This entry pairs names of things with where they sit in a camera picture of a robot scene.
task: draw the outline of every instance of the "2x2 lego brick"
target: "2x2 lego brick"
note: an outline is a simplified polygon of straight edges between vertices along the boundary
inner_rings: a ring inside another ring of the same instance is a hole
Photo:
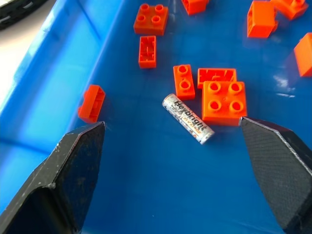
[[[202,119],[208,125],[238,126],[247,116],[244,82],[205,81],[202,92]]]
[[[135,33],[163,36],[167,25],[169,9],[161,4],[142,4],[133,25]]]

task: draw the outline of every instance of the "lego brick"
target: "lego brick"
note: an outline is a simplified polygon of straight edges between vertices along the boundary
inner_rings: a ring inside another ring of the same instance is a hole
[[[202,89],[205,81],[237,81],[236,69],[231,68],[199,68],[197,88]]]
[[[294,48],[301,77],[312,77],[312,33],[307,33]]]
[[[253,1],[247,14],[247,37],[268,38],[277,29],[276,10],[269,1]]]
[[[190,65],[174,66],[175,92],[181,100],[195,98],[195,88]]]
[[[208,2],[209,0],[182,0],[183,6],[189,16],[206,11]]]
[[[133,25],[135,33],[163,36],[167,25],[169,9],[161,4],[142,4]]]
[[[140,37],[138,63],[141,69],[156,67],[156,36]]]
[[[78,108],[78,116],[86,123],[95,123],[105,99],[105,92],[100,86],[91,84],[83,97],[83,104]]]
[[[202,119],[208,125],[238,126],[247,116],[244,82],[205,81],[202,93]]]
[[[309,6],[305,0],[271,0],[271,3],[289,20],[303,15]]]

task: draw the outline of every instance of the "blue bin floor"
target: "blue bin floor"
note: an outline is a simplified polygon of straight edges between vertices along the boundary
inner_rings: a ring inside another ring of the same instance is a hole
[[[278,14],[268,39],[247,38],[251,0],[211,0],[192,17],[181,0],[145,2],[169,6],[165,35],[157,37],[157,68],[138,66],[133,23],[144,2],[125,0],[89,80],[106,92],[99,120],[107,131],[84,231],[283,233],[256,182],[241,129],[211,126],[215,136],[200,145],[161,103],[175,92],[175,65],[190,64],[195,84],[200,67],[236,68],[248,115],[290,128],[312,147],[312,80],[299,77],[293,54],[312,29],[312,1],[294,21]],[[201,116],[201,90],[185,103]],[[71,128],[84,124],[73,116]]]

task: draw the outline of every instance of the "silver battery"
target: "silver battery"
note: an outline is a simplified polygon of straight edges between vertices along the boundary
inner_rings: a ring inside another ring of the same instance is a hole
[[[204,144],[214,134],[214,131],[176,95],[168,95],[162,102],[162,106],[169,111],[200,144]]]

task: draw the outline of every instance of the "lego stud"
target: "lego stud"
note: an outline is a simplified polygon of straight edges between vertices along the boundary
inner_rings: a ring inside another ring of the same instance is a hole
[[[138,15],[137,18],[136,18],[136,21],[137,21],[138,23],[145,23],[146,18],[145,18],[144,15]]]
[[[233,82],[229,85],[229,93],[237,95],[242,91],[243,87],[240,83]]]
[[[162,4],[158,4],[155,6],[156,13],[162,15],[165,12],[164,6]]]
[[[191,88],[191,83],[187,80],[187,79],[183,79],[180,84],[180,89],[183,91],[183,92],[186,92],[188,91],[190,88]]]
[[[305,3],[305,0],[292,0],[291,7],[301,7]]]
[[[222,104],[218,100],[212,100],[208,103],[208,110],[211,112],[217,112],[221,109]]]
[[[244,104],[241,101],[232,101],[230,103],[230,112],[237,114],[244,109]]]
[[[147,3],[144,3],[140,6],[140,10],[144,13],[147,13],[150,11],[150,6]]]
[[[179,76],[185,76],[188,73],[189,69],[187,66],[180,65],[177,69]]]
[[[161,23],[160,16],[153,16],[152,17],[152,23],[153,23],[153,25],[160,25],[160,23]]]
[[[208,92],[211,94],[216,94],[220,91],[221,84],[219,82],[210,82],[208,85]]]

